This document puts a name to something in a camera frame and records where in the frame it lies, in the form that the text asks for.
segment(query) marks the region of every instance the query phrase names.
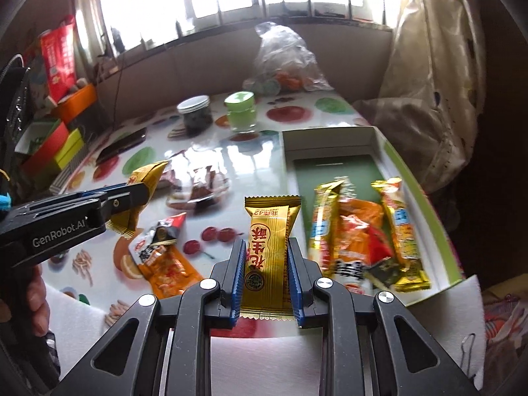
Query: curtain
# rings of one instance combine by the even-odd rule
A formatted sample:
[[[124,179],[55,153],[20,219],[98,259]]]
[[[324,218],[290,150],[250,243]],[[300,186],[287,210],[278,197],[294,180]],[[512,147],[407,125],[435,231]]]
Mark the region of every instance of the curtain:
[[[469,162],[484,96],[477,1],[402,0],[379,98],[353,105],[432,193]]]

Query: fruit print tablecloth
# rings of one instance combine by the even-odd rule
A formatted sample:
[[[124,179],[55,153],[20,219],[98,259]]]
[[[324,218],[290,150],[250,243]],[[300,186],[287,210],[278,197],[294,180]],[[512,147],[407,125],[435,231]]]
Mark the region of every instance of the fruit print tablecloth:
[[[177,248],[202,276],[208,277],[216,261],[229,258],[236,237],[247,236],[249,216],[244,197],[287,193],[279,131],[367,124],[335,92],[310,92],[258,99],[257,131],[236,135],[226,118],[226,96],[211,97],[215,122],[192,139],[185,136],[176,105],[126,121],[100,138],[65,191],[123,183],[134,169],[174,156],[189,168],[218,166],[225,178],[219,187],[220,203],[197,210],[177,198],[168,201],[168,191],[160,189],[141,213],[138,226],[150,227],[162,218],[187,211]],[[102,148],[143,127],[147,127],[144,143],[95,166]],[[131,305],[152,292],[128,254],[128,240],[109,230],[64,256],[50,259],[43,268],[48,284],[105,312],[118,300]],[[248,332],[254,336],[255,329]]]

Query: open box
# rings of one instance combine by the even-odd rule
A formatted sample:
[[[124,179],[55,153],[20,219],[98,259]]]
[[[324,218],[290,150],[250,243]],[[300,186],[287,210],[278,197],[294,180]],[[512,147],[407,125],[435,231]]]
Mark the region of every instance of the open box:
[[[370,183],[400,176],[409,219],[431,288],[409,293],[392,292],[405,305],[411,305],[464,279],[456,253],[435,210],[407,165],[376,127],[284,131],[282,141],[288,193],[303,198],[303,216],[297,219],[293,230],[303,254],[307,251],[306,234],[311,230],[314,188],[317,185],[330,182],[336,176],[348,176],[355,185],[358,199],[381,203],[379,194]],[[387,221],[384,222],[384,230],[388,230]]]

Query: human hand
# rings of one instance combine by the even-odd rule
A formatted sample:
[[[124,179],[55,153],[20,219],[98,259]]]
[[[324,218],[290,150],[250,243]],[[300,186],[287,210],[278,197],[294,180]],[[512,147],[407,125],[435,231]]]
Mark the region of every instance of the human hand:
[[[46,285],[42,279],[42,265],[33,268],[33,279],[27,286],[27,304],[33,312],[33,333],[44,336],[50,325],[50,306],[46,302]],[[11,311],[7,304],[0,299],[0,323],[11,319]]]

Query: black phone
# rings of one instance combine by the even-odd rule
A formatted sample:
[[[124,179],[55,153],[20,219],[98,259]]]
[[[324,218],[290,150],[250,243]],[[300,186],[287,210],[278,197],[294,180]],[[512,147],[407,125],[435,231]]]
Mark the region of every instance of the black phone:
[[[137,146],[147,138],[147,128],[141,128],[140,130],[133,132],[132,134],[115,141],[111,145],[102,149],[101,153],[97,157],[96,165],[101,165],[103,162],[108,161],[113,156],[123,153],[124,151]]]

